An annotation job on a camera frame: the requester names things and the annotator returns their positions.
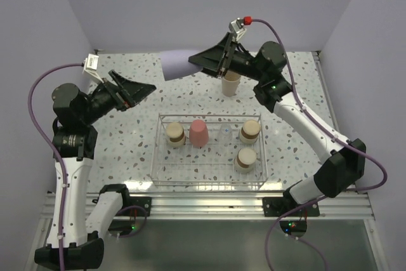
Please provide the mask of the clear glass cup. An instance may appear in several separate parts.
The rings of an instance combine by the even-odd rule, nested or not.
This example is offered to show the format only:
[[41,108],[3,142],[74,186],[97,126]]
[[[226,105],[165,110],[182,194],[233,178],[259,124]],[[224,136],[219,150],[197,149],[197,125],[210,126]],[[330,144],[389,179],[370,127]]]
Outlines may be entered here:
[[233,142],[233,130],[230,124],[222,124],[220,126],[217,140],[220,145],[227,147]]

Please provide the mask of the steel cup back row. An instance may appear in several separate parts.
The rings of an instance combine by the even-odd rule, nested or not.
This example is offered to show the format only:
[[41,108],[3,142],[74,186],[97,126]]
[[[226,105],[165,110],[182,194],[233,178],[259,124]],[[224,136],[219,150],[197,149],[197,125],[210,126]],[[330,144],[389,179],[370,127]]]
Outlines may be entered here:
[[239,173],[250,173],[254,169],[256,161],[257,152],[254,149],[249,147],[242,148],[235,156],[233,162],[234,169]]

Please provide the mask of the cream steel cup brown band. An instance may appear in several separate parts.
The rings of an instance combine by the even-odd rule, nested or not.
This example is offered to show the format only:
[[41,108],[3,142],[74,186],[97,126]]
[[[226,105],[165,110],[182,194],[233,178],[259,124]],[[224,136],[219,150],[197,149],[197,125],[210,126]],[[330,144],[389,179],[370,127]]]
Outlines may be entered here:
[[261,131],[261,125],[259,122],[250,119],[247,120],[239,131],[239,139],[244,144],[254,144]]

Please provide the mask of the red plastic cup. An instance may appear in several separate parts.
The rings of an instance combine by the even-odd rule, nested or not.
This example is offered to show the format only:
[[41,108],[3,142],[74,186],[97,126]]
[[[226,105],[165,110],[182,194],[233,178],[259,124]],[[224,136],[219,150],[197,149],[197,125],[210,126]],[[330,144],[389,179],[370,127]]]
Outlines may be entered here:
[[204,147],[209,141],[207,124],[200,120],[194,120],[190,125],[189,139],[194,147]]

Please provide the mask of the tall beige cup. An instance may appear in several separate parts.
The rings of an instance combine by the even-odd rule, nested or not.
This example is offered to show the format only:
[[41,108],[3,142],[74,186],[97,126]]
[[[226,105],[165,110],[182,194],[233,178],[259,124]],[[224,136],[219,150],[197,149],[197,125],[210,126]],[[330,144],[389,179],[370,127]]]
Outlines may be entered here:
[[222,93],[228,97],[236,94],[238,85],[240,84],[240,79],[240,74],[228,71],[221,79]]

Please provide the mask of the purple plastic cup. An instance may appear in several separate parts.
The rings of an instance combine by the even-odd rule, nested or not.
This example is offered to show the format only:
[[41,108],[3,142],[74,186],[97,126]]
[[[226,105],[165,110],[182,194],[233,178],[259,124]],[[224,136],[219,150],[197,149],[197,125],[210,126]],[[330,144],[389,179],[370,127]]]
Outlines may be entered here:
[[172,81],[190,76],[202,70],[200,65],[190,63],[189,57],[198,53],[197,50],[171,50],[159,53],[162,73],[165,81]]

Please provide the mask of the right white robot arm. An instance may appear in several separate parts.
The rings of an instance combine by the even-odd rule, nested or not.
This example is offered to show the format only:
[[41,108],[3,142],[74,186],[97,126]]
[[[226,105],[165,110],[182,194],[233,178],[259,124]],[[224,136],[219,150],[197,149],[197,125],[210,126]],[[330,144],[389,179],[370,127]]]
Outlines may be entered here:
[[267,41],[252,56],[227,33],[217,45],[188,61],[213,77],[232,71],[257,81],[253,89],[257,101],[298,132],[318,156],[320,169],[284,192],[282,207],[288,215],[298,215],[305,203],[316,198],[336,197],[363,176],[364,142],[349,140],[295,96],[293,85],[282,75],[287,57],[279,43]]

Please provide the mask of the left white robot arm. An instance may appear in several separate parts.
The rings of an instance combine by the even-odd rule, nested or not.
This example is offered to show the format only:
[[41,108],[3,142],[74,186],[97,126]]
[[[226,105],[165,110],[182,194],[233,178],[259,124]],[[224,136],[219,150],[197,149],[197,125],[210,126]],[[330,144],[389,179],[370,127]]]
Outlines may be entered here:
[[50,270],[91,270],[102,264],[104,237],[117,215],[147,218],[150,203],[134,202],[125,184],[105,185],[90,215],[86,214],[87,183],[95,158],[98,133],[94,123],[116,109],[124,112],[153,93],[153,84],[138,83],[109,72],[86,94],[65,83],[51,97],[53,137],[46,137],[55,159],[56,193],[53,223],[34,261]]

